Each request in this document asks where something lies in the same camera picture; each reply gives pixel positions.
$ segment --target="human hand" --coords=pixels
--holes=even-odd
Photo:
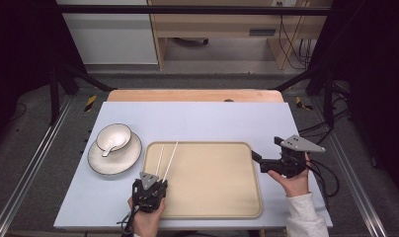
[[[128,200],[129,208],[132,208],[132,197]],[[163,211],[165,210],[165,199],[162,198],[160,206],[152,213],[147,213],[142,210],[138,211],[132,222],[132,229],[134,233],[142,237],[155,237],[159,230],[159,220]]]
[[[307,161],[310,160],[307,153],[305,153],[305,158]],[[310,193],[308,188],[308,169],[305,169],[299,175],[290,179],[283,177],[273,170],[270,170],[268,174],[280,185],[282,185],[286,196],[289,198],[307,195]]]

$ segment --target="aluminum rail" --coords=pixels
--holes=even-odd
[[[35,10],[80,14],[209,14],[209,15],[284,15],[344,16],[351,10],[325,7],[249,7],[249,6],[184,6],[184,5],[36,5]]]
[[[322,105],[320,99],[316,100],[311,98],[312,104],[315,106],[316,112],[321,120],[323,120]],[[351,194],[354,197],[354,201],[359,208],[359,212],[362,215],[362,218],[365,222],[366,227],[368,228],[369,233],[373,237],[386,237],[387,233],[384,229],[384,226],[381,223],[380,218],[377,215],[377,212],[374,209],[368,195],[365,192],[365,189],[360,182],[357,173],[354,171],[346,152],[341,146],[338,137],[336,136],[335,131],[333,130],[329,139],[331,144],[334,147],[334,151],[337,154],[337,161],[341,171],[344,175],[344,178],[350,188]]]
[[[61,106],[62,113],[60,114],[58,120],[54,125],[51,125],[47,132],[45,133],[44,138],[42,139],[39,148],[31,159],[30,164],[27,167],[24,175],[21,178],[21,181],[18,183],[8,202],[6,203],[4,209],[0,213],[0,237],[4,236],[8,231],[12,220],[15,217],[16,212],[21,206],[22,201],[24,200],[37,172],[42,164],[42,161],[45,158],[46,153],[48,152],[49,147],[52,144],[55,136],[57,135],[64,118],[67,115],[68,110],[71,107],[73,101],[73,96],[66,96],[65,100]]]

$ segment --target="white bowl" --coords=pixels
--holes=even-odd
[[[88,153],[90,167],[102,175],[115,175],[130,168],[141,154],[141,140],[135,133],[131,140],[122,149],[103,156],[104,150],[100,149],[96,141],[91,145]]]
[[[96,139],[98,147],[105,151],[103,156],[108,156],[111,151],[116,151],[131,140],[131,129],[125,124],[114,123],[102,129]]]

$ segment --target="table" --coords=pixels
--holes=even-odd
[[[227,99],[235,103],[221,102]],[[273,145],[274,136],[288,138],[297,134],[289,106],[282,101],[281,94],[274,91],[112,91],[99,113],[54,227],[68,230],[117,230],[117,221],[128,213],[126,200],[131,195],[130,187],[133,180],[138,178],[143,159],[138,159],[128,171],[118,175],[102,176],[93,172],[87,162],[88,149],[98,132],[106,125],[114,122],[129,123],[142,141],[143,151],[140,157],[144,157],[145,147],[156,140],[232,139],[244,140],[264,158],[275,159],[279,158],[280,150],[278,146]],[[163,219],[160,228],[263,229],[285,226],[289,212],[282,187],[268,178],[268,175],[260,174],[257,164],[256,169],[263,202],[260,216],[230,220]],[[312,175],[310,190],[314,195],[317,212],[325,217],[328,226],[332,226]]]

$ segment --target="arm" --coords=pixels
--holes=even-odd
[[[132,198],[128,200],[128,205],[130,208],[132,207]],[[162,198],[159,208],[153,213],[146,213],[141,210],[138,211],[134,216],[134,221],[132,222],[134,237],[155,237],[159,230],[160,216],[165,208],[165,199]]]
[[[288,236],[329,236],[325,219],[314,208],[313,196],[308,188],[308,169],[290,179],[275,171],[269,171],[268,174],[285,190],[290,212],[286,220]]]

